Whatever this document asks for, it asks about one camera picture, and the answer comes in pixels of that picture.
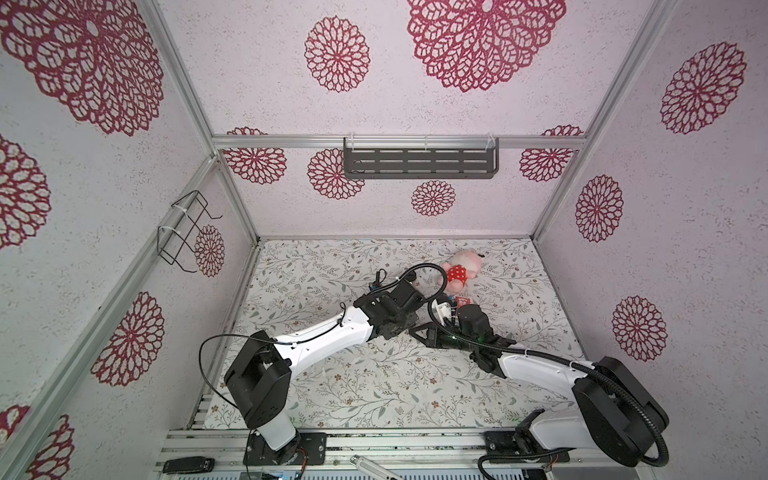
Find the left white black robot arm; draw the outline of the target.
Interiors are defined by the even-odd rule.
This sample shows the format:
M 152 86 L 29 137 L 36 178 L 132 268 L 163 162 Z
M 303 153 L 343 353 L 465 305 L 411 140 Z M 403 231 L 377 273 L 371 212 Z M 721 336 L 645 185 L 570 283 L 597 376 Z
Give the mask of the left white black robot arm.
M 278 337 L 260 330 L 245 342 L 224 375 L 232 401 L 270 461 L 291 462 L 300 447 L 286 402 L 291 381 L 347 348 L 391 339 L 415 324 L 426 297 L 410 282 L 372 291 L 328 320 Z

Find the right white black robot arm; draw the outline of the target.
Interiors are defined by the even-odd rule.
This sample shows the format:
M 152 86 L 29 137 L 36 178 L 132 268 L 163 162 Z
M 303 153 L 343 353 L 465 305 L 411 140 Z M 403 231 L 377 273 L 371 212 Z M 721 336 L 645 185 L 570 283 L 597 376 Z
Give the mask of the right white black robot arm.
M 452 308 L 432 302 L 430 320 L 410 328 L 429 348 L 468 352 L 484 372 L 535 384 L 571 402 L 561 412 L 540 411 L 522 424 L 527 443 L 520 458 L 597 449 L 614 462 L 664 467 L 670 461 L 663 437 L 669 417 L 638 378 L 618 359 L 580 362 L 531 350 L 498 335 L 474 304 Z

